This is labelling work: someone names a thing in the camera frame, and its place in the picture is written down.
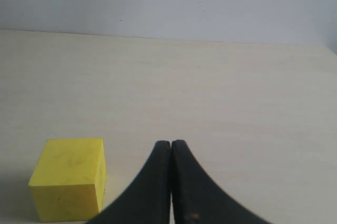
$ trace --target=table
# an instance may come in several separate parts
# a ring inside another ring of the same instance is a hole
[[[320,46],[0,30],[0,222],[35,223],[49,138],[104,137],[104,205],[157,140],[272,223],[335,223],[337,56]]]

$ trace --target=wall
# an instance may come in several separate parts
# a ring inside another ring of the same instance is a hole
[[[337,0],[0,0],[0,28],[337,49]]]

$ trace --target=foam block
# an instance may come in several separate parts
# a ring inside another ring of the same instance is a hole
[[[102,210],[105,179],[102,138],[50,139],[28,186],[42,222],[87,220]]]

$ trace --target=white wall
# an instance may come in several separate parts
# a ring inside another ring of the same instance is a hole
[[[0,28],[333,47],[337,0],[0,0]]]

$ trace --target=yellow cube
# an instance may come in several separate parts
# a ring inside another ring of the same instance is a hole
[[[87,220],[102,210],[106,166],[102,138],[50,139],[29,181],[40,220]]]

